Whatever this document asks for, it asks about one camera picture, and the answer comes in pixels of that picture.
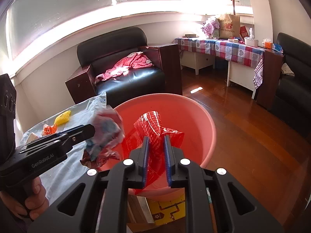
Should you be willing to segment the person's left hand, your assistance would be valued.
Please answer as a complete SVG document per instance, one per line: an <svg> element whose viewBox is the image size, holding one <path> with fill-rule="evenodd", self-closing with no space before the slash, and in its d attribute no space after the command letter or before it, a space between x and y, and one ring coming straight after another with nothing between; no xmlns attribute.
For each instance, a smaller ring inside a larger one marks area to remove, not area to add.
<svg viewBox="0 0 311 233"><path fill-rule="evenodd" d="M35 220L49 207L48 199L45 196L46 190L42 185L40 177L36 177L32 180L32 192L33 194L25 200L25 205L21 205L17 200L4 191L1 191L1 200L9 211L17 218L21 219L21 215L26 216L26 209L28 209L30 218Z"/></svg>

